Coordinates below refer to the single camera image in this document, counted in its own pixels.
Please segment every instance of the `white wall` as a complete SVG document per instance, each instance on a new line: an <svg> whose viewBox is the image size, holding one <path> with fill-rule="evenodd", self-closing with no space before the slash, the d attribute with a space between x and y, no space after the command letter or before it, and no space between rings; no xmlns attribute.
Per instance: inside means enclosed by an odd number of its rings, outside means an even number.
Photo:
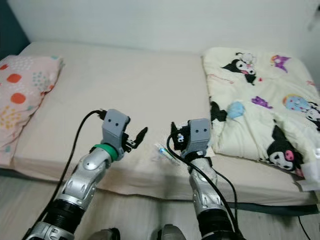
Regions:
<svg viewBox="0 0 320 240"><path fill-rule="evenodd" d="M301 58L320 85L320 0L8 0L31 41L196 52L244 47Z"/></svg>

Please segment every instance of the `floor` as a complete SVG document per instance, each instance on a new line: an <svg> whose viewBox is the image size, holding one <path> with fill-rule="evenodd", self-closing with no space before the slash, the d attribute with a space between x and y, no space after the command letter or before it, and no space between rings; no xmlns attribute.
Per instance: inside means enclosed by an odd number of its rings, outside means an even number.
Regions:
<svg viewBox="0 0 320 240"><path fill-rule="evenodd" d="M0 239L19 240L49 200L55 185L0 176ZM247 240L304 240L297 217L239 210L239 226ZM302 216L312 240L320 239L320 215ZM160 201L98 191L79 225L75 239L86 240L94 231L117 227L122 240L155 240L164 224L175 224L187 240L200 240L191 202Z"/></svg>

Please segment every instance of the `bed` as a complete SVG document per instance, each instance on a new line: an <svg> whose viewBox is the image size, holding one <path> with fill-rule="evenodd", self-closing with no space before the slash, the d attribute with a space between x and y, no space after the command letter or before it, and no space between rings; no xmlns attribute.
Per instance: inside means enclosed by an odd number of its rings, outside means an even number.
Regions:
<svg viewBox="0 0 320 240"><path fill-rule="evenodd" d="M38 179L57 180L82 118L91 110L114 108L130 116L129 134L136 135L145 126L149 131L137 150L112 164L99 187L167 200L192 198L187 167L159 157L155 144L165 143L171 121L210 117L199 55L60 42L33 42L20 55L61 56L65 65L54 89L23 129L11 162L2 167ZM100 142L101 125L97 117L85 123L68 174L80 157ZM293 174L222 154L215 155L212 162L233 182L240 203L317 203L313 192L300 190ZM227 201L233 202L230 186L220 180L218 187Z"/></svg>

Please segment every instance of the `polka dot pillowcase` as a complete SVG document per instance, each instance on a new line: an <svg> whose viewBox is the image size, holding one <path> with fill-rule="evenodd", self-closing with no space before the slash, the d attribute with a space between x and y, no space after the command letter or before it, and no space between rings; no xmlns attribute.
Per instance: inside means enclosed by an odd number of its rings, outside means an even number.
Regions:
<svg viewBox="0 0 320 240"><path fill-rule="evenodd" d="M54 87L63 60L7 56L0 61L0 166L10 165L19 134Z"/></svg>

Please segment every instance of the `cartoon print blanket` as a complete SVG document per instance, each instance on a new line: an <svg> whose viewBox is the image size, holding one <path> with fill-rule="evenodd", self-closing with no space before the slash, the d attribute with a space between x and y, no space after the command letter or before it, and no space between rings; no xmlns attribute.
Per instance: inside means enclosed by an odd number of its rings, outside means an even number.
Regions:
<svg viewBox="0 0 320 240"><path fill-rule="evenodd" d="M211 48L203 56L216 153L303 176L320 148L320 98L301 61L283 53Z"/></svg>

